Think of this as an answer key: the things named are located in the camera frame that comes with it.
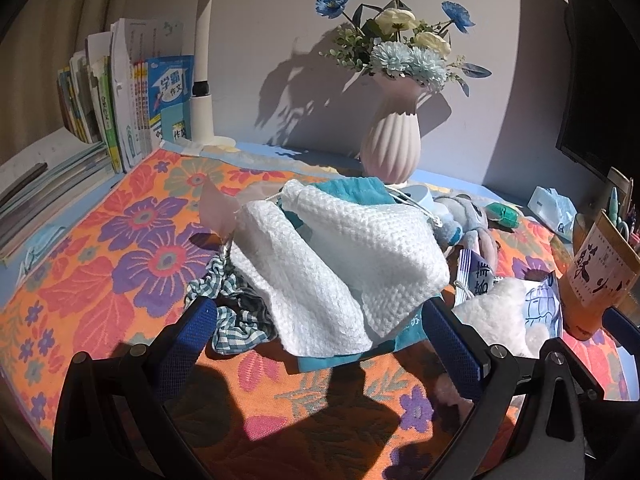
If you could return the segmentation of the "blue checked cloth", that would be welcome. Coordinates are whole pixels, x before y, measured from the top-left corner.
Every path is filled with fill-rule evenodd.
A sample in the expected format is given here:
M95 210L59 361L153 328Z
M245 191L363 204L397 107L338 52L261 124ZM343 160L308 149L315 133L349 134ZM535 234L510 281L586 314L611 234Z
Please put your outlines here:
M198 297L211 299L217 306L212 333L212 348L217 354L237 356L277 338L265 301L236 272L226 254L213 255L204 274L186 285L184 308Z

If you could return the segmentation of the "white desk lamp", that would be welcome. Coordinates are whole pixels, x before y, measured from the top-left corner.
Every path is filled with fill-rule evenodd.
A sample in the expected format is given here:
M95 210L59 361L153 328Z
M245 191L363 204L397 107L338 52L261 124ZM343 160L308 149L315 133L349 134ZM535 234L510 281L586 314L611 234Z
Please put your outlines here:
M210 23L213 0L198 0L194 29L194 65L191 105L192 141L203 146L234 148L235 140L217 136L213 99L208 82Z

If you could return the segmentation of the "pink sheer fabric piece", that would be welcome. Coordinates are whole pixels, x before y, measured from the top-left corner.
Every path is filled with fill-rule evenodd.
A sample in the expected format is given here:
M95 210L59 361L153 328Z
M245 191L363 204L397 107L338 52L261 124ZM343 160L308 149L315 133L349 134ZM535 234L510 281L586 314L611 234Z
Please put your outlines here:
M205 179L198 202L200 223L217 235L222 242L232 237L236 227L236 213L239 209L240 205L233 196L219 191L212 180Z

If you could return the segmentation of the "brown paper pen holder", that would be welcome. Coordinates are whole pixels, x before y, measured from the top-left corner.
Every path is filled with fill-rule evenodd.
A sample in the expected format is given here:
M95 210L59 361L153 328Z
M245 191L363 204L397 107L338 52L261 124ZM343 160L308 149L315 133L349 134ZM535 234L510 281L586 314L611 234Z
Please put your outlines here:
M639 256L601 210L559 279L567 333L590 339L602 327L604 311L618 307L638 277Z

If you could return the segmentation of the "blue tissue pack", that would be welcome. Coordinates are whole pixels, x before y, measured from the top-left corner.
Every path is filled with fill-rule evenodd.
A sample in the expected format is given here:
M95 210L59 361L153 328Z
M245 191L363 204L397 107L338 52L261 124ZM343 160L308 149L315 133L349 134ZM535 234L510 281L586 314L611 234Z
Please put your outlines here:
M555 188L537 186L527 207L554 234L563 240L573 239L577 210L568 197L559 194Z

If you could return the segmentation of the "blue and white artificial flowers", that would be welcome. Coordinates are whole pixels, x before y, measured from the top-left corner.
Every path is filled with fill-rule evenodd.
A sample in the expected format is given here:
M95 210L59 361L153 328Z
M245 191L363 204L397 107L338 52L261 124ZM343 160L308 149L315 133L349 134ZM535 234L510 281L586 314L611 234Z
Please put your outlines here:
M402 0L390 0L385 6L361 3L347 12L350 0L316 0L314 10L322 18L345 23L337 27L334 47L324 56L339 66L369 76L382 75L390 80L410 79L428 93L439 93L454 81L464 94L470 93L469 78L486 79L488 68L468 62L459 55L450 60L451 32L462 34L475 26L462 4L440 4L445 18L429 23L416 17Z

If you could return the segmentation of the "blue cover study book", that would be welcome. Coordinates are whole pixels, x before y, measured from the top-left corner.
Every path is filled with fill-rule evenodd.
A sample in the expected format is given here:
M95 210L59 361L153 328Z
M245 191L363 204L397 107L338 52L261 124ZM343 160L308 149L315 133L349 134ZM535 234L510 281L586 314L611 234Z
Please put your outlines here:
M193 56L148 59L149 126L153 146L191 139Z

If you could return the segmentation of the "stack of flat books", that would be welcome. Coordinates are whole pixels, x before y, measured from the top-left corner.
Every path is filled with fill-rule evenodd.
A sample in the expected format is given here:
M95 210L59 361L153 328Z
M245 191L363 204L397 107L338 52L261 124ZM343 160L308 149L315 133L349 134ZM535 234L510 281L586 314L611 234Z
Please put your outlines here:
M116 176L104 142L59 128L1 166L1 261L97 186Z

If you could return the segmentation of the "floral orange table mat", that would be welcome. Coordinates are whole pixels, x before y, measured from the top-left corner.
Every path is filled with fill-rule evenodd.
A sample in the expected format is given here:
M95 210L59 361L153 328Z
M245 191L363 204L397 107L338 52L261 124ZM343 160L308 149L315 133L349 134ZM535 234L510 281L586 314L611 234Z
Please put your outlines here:
M205 182L235 195L326 173L285 159L159 150L29 274L1 287L1 416L42 474L73 355L118 356L182 312L213 255L198 222ZM218 479L417 479L468 404L425 344L339 370L301 373L276 342L198 359L169 403Z

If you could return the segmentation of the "white waffle towel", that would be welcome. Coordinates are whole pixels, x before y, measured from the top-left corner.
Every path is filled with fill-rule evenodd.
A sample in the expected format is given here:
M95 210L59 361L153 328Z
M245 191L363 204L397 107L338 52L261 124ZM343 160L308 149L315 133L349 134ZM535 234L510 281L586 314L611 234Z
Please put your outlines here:
M240 208L230 257L299 358L361 354L394 338L450 279L420 209L360 205L295 179L277 203Z

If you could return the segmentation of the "row of upright books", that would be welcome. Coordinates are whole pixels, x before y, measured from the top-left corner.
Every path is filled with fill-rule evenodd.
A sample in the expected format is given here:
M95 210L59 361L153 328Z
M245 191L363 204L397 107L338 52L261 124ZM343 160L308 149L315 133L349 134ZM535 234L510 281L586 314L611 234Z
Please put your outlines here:
M121 18L88 36L58 71L67 127L85 142L104 142L116 172L134 169L153 146L148 59L184 55L179 21Z

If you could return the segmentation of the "grey plush toy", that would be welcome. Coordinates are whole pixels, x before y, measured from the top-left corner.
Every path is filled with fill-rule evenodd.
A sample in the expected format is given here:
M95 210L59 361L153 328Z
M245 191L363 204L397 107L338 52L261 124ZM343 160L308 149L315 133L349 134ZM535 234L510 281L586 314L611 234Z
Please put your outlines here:
M482 256L491 270L497 270L498 246L490 234L485 209L473 202L466 194L438 196L438 206L444 206L456 226L460 226L459 239L454 246L461 245Z

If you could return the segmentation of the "pink ribbed vase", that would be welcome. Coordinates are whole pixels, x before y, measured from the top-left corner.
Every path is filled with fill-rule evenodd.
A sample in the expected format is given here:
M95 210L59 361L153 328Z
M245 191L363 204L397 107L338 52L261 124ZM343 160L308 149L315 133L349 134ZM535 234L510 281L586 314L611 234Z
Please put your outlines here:
M418 166L421 137L418 99L422 88L409 77L376 74L383 99L360 148L364 173L387 184L405 182Z

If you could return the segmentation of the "black monitor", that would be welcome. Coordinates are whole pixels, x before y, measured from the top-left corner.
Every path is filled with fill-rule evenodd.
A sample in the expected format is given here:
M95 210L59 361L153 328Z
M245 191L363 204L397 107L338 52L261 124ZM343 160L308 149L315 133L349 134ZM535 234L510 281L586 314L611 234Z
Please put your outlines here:
M639 0L567 0L570 83L556 147L639 180Z

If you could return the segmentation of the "teal drawstring pouch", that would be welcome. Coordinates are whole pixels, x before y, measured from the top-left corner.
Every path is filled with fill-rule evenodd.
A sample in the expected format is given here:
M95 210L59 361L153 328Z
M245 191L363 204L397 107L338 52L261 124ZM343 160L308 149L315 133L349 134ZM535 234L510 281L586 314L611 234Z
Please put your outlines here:
M302 372L405 349L426 338L422 304L448 284L437 237L442 222L397 198L378 178L343 178L282 188L295 229L360 305L372 347L327 358L300 356Z

